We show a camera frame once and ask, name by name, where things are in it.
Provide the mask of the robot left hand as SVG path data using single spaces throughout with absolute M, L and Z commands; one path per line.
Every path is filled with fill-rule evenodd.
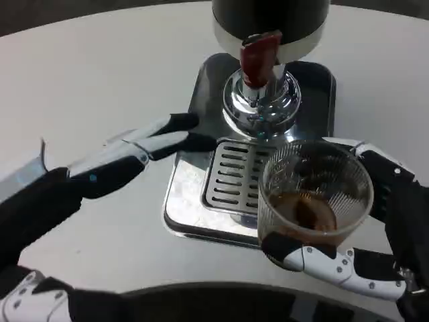
M 1 179 L 1 320 L 132 321 L 122 294 L 74 288 L 20 266 L 22 251 L 80 210 L 83 199 L 113 193 L 147 164 L 177 152 L 211 152 L 217 141 L 196 133 L 195 113 L 175 113 L 149 129 L 130 129 L 98 152 L 48 169 L 45 148 Z

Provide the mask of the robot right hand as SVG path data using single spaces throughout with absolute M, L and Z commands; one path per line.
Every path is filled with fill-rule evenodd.
M 267 159 L 258 194 L 274 264 L 428 320 L 428 188 L 400 162 L 357 140 L 296 140 Z

